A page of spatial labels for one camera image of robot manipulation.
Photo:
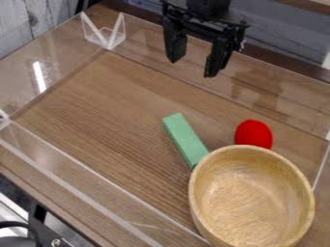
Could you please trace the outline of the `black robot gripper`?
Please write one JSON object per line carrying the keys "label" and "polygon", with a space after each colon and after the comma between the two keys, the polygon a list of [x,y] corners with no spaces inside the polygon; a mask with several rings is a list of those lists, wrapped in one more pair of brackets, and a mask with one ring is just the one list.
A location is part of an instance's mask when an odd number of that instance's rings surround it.
{"label": "black robot gripper", "polygon": [[176,63],[187,51],[187,35],[211,41],[204,77],[215,77],[239,49],[247,21],[229,13],[231,0],[160,0],[163,5],[164,53]]}

